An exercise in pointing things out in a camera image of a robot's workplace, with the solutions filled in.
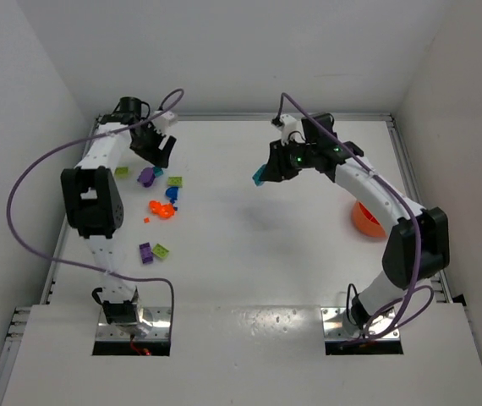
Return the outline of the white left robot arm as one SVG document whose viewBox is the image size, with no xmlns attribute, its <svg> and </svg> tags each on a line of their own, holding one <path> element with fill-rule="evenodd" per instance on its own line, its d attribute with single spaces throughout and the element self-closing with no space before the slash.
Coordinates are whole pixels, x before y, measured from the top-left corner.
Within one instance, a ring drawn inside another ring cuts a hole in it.
<svg viewBox="0 0 482 406">
<path fill-rule="evenodd" d="M 113 173 L 126 150 L 165 168 L 176 143 L 167 135 L 176 115 L 160 107 L 143 117 L 144 106 L 136 97 L 121 98 L 114 110 L 99 120 L 82 160 L 61 173 L 68 223 L 86 242 L 101 273 L 92 296 L 107 323 L 131 337 L 144 337 L 151 326 L 134 278 L 121 274 L 124 254 L 119 230 L 124 207 Z"/>
</svg>

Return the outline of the purple rectangular lego brick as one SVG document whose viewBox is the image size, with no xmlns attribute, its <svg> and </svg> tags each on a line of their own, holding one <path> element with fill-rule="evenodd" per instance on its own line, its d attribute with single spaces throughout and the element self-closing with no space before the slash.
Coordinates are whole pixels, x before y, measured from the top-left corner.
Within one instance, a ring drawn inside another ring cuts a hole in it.
<svg viewBox="0 0 482 406">
<path fill-rule="evenodd" d="M 140 259 L 143 265 L 150 264 L 154 260 L 150 243 L 143 243 L 139 245 Z"/>
</svg>

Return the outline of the teal lego brick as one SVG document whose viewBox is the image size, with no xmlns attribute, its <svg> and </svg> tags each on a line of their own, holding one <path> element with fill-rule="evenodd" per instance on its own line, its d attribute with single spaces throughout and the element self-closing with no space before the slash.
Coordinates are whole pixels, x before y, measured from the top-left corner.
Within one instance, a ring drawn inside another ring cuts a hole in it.
<svg viewBox="0 0 482 406">
<path fill-rule="evenodd" d="M 265 180 L 262 179 L 262 174 L 265 170 L 266 170 L 266 164 L 259 167 L 255 172 L 255 174 L 252 176 L 253 182 L 257 187 L 260 187 L 265 183 Z"/>
</svg>

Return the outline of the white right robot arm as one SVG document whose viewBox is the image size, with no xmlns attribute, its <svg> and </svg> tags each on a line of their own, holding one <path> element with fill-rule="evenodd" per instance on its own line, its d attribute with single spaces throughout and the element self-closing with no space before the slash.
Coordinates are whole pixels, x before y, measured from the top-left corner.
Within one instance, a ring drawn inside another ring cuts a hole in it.
<svg viewBox="0 0 482 406">
<path fill-rule="evenodd" d="M 348 301 L 345 327 L 364 336 L 374 316 L 397 303 L 407 303 L 418 282 L 433 277 L 450 262 L 446 213 L 427 209 L 382 178 L 352 141 L 341 142 L 334 118 L 322 113 L 296 119 L 272 119 L 281 137 L 255 182 L 280 183 L 314 169 L 349 192 L 381 225 L 387 237 L 382 270 L 369 287 Z"/>
</svg>

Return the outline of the purple round lego piece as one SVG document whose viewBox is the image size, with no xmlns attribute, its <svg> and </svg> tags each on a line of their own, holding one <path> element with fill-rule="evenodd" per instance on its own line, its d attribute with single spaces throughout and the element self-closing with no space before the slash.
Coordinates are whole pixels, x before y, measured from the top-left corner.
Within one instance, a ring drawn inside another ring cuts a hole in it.
<svg viewBox="0 0 482 406">
<path fill-rule="evenodd" d="M 140 172 L 137 182 L 144 188 L 149 188 L 153 185 L 155 179 L 154 169 L 152 167 L 146 167 Z"/>
</svg>

